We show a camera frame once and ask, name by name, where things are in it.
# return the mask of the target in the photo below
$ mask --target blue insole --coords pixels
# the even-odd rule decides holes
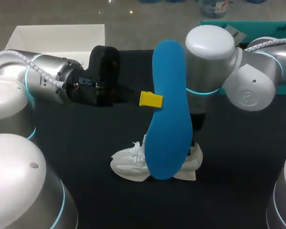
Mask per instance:
[[[153,52],[154,93],[163,96],[145,141],[151,175],[168,179],[184,163],[192,141],[192,122],[186,97],[185,53],[176,41],[162,41]]]

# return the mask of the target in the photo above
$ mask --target cable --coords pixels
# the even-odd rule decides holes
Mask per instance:
[[[269,47],[269,46],[273,46],[276,44],[286,44],[286,38],[276,39],[276,40],[267,41],[267,42],[264,42],[261,44],[257,44],[257,45],[250,47],[250,48],[245,49],[245,51],[253,52],[255,50],[262,49],[262,48]]]
[[[26,56],[22,55],[21,53],[14,51],[14,50],[5,50],[5,51],[0,52],[0,58],[5,55],[13,55],[13,56],[16,56],[22,59],[29,67],[31,67],[35,72],[37,72],[41,77],[43,77],[45,81],[50,82],[51,84],[53,84],[54,86],[58,88],[65,89],[65,82],[52,79],[48,73],[41,70],[32,61],[30,61]]]

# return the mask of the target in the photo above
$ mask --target white sneaker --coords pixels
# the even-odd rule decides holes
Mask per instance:
[[[110,163],[111,169],[127,180],[145,181],[151,174],[145,161],[144,144],[145,138],[142,147],[139,142],[136,142],[130,150],[121,150],[117,152],[119,155],[113,155]]]
[[[142,145],[145,145],[145,138],[146,138],[146,135],[144,135]],[[132,153],[138,152],[140,148],[140,142],[133,142],[133,144],[134,144],[134,147],[120,150],[116,152],[114,155],[112,155],[111,158],[115,159],[115,158],[120,158],[123,156],[129,156]]]
[[[181,180],[196,180],[196,170],[199,169],[203,159],[203,153],[198,143],[190,149],[190,156],[187,156],[184,164],[178,173],[173,177]]]
[[[143,139],[142,147],[140,143],[134,143],[133,148],[128,148],[115,153],[110,163],[111,169],[119,176],[132,181],[144,181],[150,176],[145,161],[145,136]],[[184,164],[179,172],[173,177],[181,180],[196,180],[197,170],[203,160],[203,153],[198,144],[190,149],[190,156],[186,157]]]

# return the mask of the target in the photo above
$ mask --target screw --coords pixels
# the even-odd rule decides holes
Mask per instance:
[[[73,87],[74,87],[75,90],[78,90],[78,89],[80,88],[80,86],[78,85],[78,83],[74,83],[74,84],[73,84]]]

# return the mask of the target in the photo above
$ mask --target floor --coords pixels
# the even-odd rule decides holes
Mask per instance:
[[[105,24],[106,45],[127,50],[152,49],[168,38],[183,42],[193,26],[206,20],[194,0],[176,4],[108,1],[0,0],[0,50],[18,25]],[[223,20],[286,20],[286,0],[263,4],[235,0]]]

